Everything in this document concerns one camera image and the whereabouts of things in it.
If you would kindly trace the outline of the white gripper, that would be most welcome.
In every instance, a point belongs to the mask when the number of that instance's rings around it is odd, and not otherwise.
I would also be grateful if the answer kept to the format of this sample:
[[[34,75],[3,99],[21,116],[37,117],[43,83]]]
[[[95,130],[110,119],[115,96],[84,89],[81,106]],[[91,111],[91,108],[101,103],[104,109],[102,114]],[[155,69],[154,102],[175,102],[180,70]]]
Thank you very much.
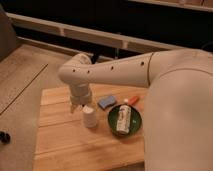
[[[74,93],[70,94],[70,101],[73,105],[86,105],[92,102],[92,93],[88,92],[84,95],[76,95]],[[75,106],[70,106],[70,112],[75,111]]]

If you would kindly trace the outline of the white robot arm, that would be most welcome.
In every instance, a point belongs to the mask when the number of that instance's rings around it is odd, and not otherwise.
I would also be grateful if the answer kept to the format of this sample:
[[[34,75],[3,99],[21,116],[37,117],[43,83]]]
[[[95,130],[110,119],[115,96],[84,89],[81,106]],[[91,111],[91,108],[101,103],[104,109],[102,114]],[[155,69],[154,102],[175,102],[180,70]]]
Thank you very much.
[[[151,52],[93,64],[78,54],[59,69],[74,105],[91,102],[91,83],[146,87],[146,171],[213,171],[213,53]]]

